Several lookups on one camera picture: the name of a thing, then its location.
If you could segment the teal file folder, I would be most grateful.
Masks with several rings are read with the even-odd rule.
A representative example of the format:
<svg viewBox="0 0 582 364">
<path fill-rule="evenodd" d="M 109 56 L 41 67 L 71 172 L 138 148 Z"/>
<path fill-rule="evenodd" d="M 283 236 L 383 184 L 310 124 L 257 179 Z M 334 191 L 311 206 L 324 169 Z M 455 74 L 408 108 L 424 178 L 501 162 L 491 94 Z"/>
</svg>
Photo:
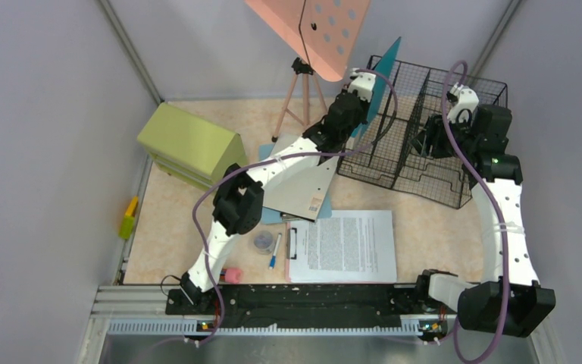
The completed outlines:
<svg viewBox="0 0 582 364">
<path fill-rule="evenodd" d="M 381 102 L 383 100 L 386 89 L 391 90 L 393 85 L 390 81 L 390 74 L 393 67 L 393 63 L 396 60 L 399 47 L 401 44 L 401 37 L 399 36 L 394 43 L 385 51 L 380 60 L 374 65 L 374 67 L 367 67 L 366 69 L 360 68 L 360 71 L 366 71 L 372 73 L 376 76 L 374 94 L 371 99 L 371 104 L 368 110 L 367 123 L 362 124 L 351 138 L 361 137 L 367 130 L 369 124 L 374 120 L 375 115 L 378 113 Z"/>
</svg>

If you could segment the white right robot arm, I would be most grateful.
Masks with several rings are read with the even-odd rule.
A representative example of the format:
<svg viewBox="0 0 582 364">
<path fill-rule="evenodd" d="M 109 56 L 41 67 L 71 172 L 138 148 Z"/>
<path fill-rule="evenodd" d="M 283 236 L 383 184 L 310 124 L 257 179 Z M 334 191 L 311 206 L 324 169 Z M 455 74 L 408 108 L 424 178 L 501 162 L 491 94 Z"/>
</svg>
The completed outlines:
<svg viewBox="0 0 582 364">
<path fill-rule="evenodd" d="M 528 337 L 555 308 L 556 298 L 554 290 L 541 286 L 527 251 L 521 164 L 505 152 L 511 123 L 511 111 L 498 105 L 463 110 L 450 121 L 458 147 L 478 174 L 468 178 L 480 216 L 483 275 L 471 283 L 446 271 L 425 270 L 418 276 L 414 302 L 423 312 L 444 304 L 472 331 L 494 332 L 503 315 L 504 335 Z M 502 314 L 504 299 L 508 304 Z"/>
</svg>

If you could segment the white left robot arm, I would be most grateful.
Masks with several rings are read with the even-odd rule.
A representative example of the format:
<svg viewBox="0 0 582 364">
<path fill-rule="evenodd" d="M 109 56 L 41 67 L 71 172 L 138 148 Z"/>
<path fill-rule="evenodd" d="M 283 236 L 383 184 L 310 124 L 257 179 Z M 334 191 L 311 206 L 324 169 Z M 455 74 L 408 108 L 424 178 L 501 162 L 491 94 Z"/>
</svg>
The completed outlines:
<svg viewBox="0 0 582 364">
<path fill-rule="evenodd" d="M 203 249 L 180 279 L 184 304 L 194 313 L 208 311 L 211 292 L 235 246 L 237 237 L 254 229 L 261 220 L 266 192 L 298 173 L 345 156 L 353 131 L 366 123 L 376 77 L 355 69 L 352 82 L 336 96 L 322 119 L 310 126 L 285 149 L 261 162 L 231 165 L 224 177 L 206 193 L 213 198 L 211 230 L 202 234 Z"/>
</svg>

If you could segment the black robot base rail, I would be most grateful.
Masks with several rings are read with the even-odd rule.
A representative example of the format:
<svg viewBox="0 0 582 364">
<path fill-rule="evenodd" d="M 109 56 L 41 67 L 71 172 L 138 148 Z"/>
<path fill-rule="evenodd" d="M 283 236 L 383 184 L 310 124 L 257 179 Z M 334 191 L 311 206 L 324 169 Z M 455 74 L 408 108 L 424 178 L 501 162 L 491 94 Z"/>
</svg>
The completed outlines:
<svg viewBox="0 0 582 364">
<path fill-rule="evenodd" d="M 282 329 L 399 328 L 409 315 L 449 319 L 454 310 L 404 284 L 228 284 L 191 303 L 168 293 L 168 315 L 206 315 L 220 327 Z"/>
</svg>

